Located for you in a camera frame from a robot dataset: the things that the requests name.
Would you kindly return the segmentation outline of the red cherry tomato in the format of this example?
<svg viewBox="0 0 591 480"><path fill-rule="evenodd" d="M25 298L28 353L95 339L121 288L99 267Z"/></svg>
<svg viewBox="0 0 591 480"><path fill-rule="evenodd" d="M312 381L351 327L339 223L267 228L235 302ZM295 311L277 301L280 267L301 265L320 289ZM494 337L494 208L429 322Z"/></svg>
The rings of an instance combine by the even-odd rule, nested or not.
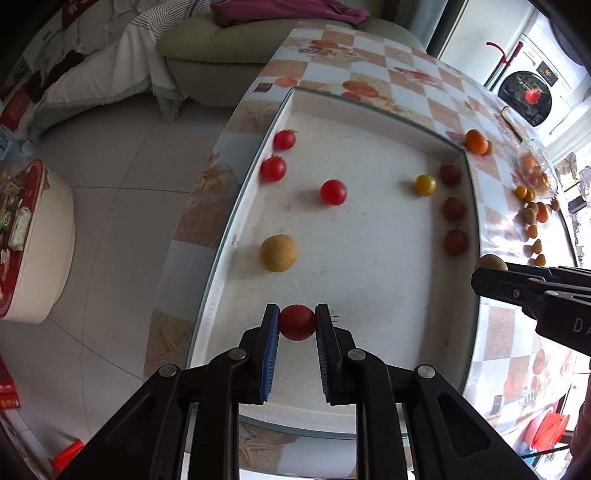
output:
<svg viewBox="0 0 591 480"><path fill-rule="evenodd" d="M469 236L460 227L448 230L444 238L444 248L450 256L460 256L467 252L469 248Z"/></svg>
<svg viewBox="0 0 591 480"><path fill-rule="evenodd" d="M283 337L290 341L304 341L315 334L315 312L300 304L283 308L279 316L279 328Z"/></svg>

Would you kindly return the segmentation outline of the yellow cherry tomato cluster top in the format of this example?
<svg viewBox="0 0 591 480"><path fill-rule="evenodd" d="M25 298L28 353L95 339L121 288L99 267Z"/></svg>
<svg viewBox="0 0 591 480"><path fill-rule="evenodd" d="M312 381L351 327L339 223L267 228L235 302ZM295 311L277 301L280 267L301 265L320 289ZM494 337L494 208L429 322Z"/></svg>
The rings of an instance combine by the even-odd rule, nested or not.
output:
<svg viewBox="0 0 591 480"><path fill-rule="evenodd" d="M527 189L524 186L519 185L515 188L514 193L518 199L523 200L526 197Z"/></svg>

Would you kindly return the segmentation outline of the clear glass fruit bowl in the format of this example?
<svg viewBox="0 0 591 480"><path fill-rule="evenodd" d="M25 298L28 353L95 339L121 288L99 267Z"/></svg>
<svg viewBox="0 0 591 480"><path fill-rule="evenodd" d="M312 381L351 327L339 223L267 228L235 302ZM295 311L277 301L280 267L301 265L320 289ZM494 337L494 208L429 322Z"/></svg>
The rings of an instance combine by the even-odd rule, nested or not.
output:
<svg viewBox="0 0 591 480"><path fill-rule="evenodd" d="M519 145L515 165L526 185L540 197L552 198L558 195L558 180L537 140L526 139Z"/></svg>

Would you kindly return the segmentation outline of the red plastic bucket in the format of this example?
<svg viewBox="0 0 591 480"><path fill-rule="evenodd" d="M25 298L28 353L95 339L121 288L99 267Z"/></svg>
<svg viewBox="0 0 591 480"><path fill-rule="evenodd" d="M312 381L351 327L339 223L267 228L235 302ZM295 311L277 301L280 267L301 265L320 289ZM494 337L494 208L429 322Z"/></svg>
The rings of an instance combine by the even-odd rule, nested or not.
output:
<svg viewBox="0 0 591 480"><path fill-rule="evenodd" d="M569 420L569 415L548 412L536 428L530 448L536 452L553 449L563 437Z"/></svg>

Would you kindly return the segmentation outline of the dark cherry tomato tray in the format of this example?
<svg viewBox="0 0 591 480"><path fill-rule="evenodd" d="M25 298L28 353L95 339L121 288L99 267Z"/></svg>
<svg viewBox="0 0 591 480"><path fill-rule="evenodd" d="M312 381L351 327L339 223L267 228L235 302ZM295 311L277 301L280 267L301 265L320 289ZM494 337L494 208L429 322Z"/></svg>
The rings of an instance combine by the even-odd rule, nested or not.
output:
<svg viewBox="0 0 591 480"><path fill-rule="evenodd" d="M440 168L440 179L446 186L455 187L461 183L462 172L454 164L443 164Z"/></svg>
<svg viewBox="0 0 591 480"><path fill-rule="evenodd" d="M462 220L466 214L466 207L456 197L448 197L442 207L445 218L451 222Z"/></svg>

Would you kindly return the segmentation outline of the red cherry tomato tray centre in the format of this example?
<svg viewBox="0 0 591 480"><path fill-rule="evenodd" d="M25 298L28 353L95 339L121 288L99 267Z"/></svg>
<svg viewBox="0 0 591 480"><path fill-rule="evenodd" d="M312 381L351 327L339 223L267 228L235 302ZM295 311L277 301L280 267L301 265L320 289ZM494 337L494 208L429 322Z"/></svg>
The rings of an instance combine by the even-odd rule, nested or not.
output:
<svg viewBox="0 0 591 480"><path fill-rule="evenodd" d="M344 183L337 179L331 179L322 184L320 196L325 204L339 206L345 203L348 191Z"/></svg>

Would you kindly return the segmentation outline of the red cherry tomato tray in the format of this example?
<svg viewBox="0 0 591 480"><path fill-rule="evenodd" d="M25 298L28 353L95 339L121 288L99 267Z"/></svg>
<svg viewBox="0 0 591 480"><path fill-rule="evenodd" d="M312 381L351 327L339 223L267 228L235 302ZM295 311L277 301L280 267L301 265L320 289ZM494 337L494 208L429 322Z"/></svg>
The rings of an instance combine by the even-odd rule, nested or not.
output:
<svg viewBox="0 0 591 480"><path fill-rule="evenodd" d="M325 204L339 206L345 203L348 191L344 183L337 179L331 179L322 184L320 196Z"/></svg>
<svg viewBox="0 0 591 480"><path fill-rule="evenodd" d="M283 129L276 132L273 137L273 149L276 151L287 151L297 143L297 135L294 130Z"/></svg>

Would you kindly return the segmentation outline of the dark cherry tomato tray upper right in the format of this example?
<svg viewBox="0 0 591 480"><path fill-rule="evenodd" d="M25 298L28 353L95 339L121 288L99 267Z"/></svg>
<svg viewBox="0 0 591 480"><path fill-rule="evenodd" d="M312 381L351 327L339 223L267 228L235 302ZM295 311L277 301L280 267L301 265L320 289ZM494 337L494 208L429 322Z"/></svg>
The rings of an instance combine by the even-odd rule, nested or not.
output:
<svg viewBox="0 0 591 480"><path fill-rule="evenodd" d="M461 183L462 172L454 164L443 164L440 168L440 179L446 186L455 187Z"/></svg>

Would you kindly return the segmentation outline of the brown longan beside mandarin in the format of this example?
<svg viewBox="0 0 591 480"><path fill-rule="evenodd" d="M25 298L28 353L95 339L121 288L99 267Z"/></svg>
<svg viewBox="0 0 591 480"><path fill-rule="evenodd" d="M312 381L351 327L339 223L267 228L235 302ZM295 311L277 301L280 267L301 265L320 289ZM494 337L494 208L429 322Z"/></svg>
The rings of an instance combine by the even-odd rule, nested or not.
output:
<svg viewBox="0 0 591 480"><path fill-rule="evenodd" d="M494 148L493 148L493 144L492 141L488 140L487 141L487 150L484 153L485 156L491 156L493 154Z"/></svg>

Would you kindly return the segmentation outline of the yellow cherry tomato in tray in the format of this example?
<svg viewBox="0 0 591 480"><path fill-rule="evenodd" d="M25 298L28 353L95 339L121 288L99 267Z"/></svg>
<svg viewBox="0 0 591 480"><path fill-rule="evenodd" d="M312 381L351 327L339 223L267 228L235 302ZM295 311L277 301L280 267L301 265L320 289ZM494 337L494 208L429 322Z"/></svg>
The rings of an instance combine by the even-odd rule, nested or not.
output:
<svg viewBox="0 0 591 480"><path fill-rule="evenodd" d="M437 182L434 177L427 174L419 175L414 182L414 191L420 197L430 197L437 190Z"/></svg>

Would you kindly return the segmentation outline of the large orange mandarin on table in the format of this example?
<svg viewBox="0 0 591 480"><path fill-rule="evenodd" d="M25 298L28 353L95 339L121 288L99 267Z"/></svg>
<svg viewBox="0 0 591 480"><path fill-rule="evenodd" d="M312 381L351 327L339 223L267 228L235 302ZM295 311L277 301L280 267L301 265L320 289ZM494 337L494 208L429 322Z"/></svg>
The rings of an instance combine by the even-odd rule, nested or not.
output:
<svg viewBox="0 0 591 480"><path fill-rule="evenodd" d="M465 134L465 146L473 154L484 155L489 149L489 141L477 129L470 129Z"/></svg>

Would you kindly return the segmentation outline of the red cherry tomato tray left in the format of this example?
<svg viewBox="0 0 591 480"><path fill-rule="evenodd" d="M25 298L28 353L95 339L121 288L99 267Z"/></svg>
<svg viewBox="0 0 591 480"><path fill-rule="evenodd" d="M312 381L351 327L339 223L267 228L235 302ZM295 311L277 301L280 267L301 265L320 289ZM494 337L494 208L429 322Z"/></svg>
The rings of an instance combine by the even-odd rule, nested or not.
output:
<svg viewBox="0 0 591 480"><path fill-rule="evenodd" d="M273 137L273 149L276 151L287 151L297 143L297 135L294 130L283 129L276 132Z"/></svg>

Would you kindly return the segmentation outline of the white washing machine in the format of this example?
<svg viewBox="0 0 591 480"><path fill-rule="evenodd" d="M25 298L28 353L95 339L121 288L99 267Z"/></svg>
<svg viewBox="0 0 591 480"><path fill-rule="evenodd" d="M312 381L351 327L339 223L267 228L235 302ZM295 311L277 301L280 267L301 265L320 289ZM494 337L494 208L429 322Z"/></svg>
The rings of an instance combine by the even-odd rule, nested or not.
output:
<svg viewBox="0 0 591 480"><path fill-rule="evenodd" d="M494 92L548 145L589 110L590 76L564 34L542 15L519 41L522 48Z"/></svg>

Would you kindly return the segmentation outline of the white round stool box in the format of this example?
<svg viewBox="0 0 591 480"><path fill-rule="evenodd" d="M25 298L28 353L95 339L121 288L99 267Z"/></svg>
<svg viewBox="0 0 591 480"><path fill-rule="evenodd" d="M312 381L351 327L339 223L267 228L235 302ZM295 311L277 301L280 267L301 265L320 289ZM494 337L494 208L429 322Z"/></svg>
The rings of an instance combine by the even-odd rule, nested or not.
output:
<svg viewBox="0 0 591 480"><path fill-rule="evenodd" d="M70 187L40 159L23 176L1 248L1 318L37 325L60 298L70 272L74 200Z"/></svg>

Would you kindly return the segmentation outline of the white striped blanket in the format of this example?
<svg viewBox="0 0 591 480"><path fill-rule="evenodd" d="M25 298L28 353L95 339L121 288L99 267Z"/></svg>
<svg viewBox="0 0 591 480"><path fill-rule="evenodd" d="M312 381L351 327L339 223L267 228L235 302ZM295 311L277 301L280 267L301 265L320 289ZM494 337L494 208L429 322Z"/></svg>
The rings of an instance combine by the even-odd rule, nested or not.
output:
<svg viewBox="0 0 591 480"><path fill-rule="evenodd" d="M60 12L33 37L22 54L42 80L70 52L82 59L33 101L15 137L21 141L96 106L150 93L161 117L176 121L187 95L177 86L157 42L182 21L211 11L209 1L74 1L71 24Z"/></svg>

